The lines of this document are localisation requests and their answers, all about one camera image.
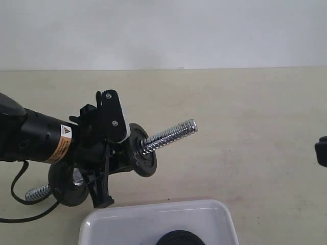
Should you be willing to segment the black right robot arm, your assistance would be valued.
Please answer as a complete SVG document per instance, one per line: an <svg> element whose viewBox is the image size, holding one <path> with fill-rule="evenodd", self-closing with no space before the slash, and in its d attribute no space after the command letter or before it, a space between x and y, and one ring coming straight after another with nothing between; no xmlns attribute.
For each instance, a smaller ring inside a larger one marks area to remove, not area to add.
<svg viewBox="0 0 327 245"><path fill-rule="evenodd" d="M327 167L327 136L320 137L315 143L315 152L318 164Z"/></svg>

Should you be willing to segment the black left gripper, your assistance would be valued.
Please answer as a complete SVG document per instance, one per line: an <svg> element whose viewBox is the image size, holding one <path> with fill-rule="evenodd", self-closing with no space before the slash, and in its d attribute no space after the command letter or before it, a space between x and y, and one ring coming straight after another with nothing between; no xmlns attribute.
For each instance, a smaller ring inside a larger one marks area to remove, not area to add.
<svg viewBox="0 0 327 245"><path fill-rule="evenodd" d="M108 175L133 170L129 151L110 149L102 119L102 105L86 104L79 116L69 120L77 126L77 146L74 165L82 176L87 176L87 187L94 208L107 208L114 204L108 191Z"/></svg>

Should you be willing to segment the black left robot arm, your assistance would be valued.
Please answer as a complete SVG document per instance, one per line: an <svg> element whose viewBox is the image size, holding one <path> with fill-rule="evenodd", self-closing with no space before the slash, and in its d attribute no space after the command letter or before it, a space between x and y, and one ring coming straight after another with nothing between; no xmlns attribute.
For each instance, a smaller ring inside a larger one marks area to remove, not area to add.
<svg viewBox="0 0 327 245"><path fill-rule="evenodd" d="M112 205L110 159L129 137L129 126L115 90L98 91L96 103L63 121L2 94L1 160L48 163L51 193L63 205L77 206L87 197L95 208Z"/></svg>

